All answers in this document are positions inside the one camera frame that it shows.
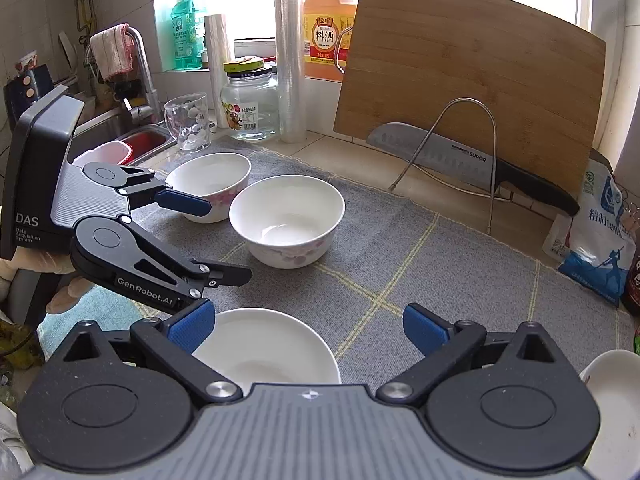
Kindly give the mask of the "gloved left hand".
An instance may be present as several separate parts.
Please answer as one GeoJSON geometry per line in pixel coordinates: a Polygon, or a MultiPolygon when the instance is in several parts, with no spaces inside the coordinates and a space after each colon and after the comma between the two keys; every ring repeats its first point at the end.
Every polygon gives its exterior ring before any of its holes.
{"type": "Polygon", "coordinates": [[[55,278],[55,288],[46,304],[46,311],[51,314],[64,313],[75,307],[94,286],[93,282],[76,275],[69,255],[19,247],[11,260],[2,259],[0,266],[1,300],[8,298],[18,271],[32,271],[45,278],[55,278]]]}

